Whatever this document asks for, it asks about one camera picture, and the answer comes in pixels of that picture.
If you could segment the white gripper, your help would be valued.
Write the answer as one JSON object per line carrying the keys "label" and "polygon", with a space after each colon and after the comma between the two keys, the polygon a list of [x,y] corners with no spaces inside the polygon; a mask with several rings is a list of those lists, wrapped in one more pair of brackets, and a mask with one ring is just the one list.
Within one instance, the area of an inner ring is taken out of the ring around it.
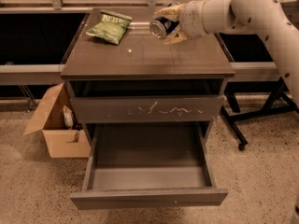
{"label": "white gripper", "polygon": [[173,5],[157,10],[153,17],[179,21],[179,25],[166,34],[165,45],[177,44],[188,39],[207,35],[204,26],[203,9],[206,0],[191,1],[183,5]]}

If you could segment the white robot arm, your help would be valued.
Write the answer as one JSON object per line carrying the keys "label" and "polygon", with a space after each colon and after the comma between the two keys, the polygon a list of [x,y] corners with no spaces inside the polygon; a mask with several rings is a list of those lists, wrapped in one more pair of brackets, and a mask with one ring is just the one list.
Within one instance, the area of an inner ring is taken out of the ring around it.
{"label": "white robot arm", "polygon": [[233,33],[246,28],[265,45],[292,99],[299,105],[299,30],[285,15],[279,0],[198,0],[164,7],[154,13],[178,23],[166,44],[212,33]]}

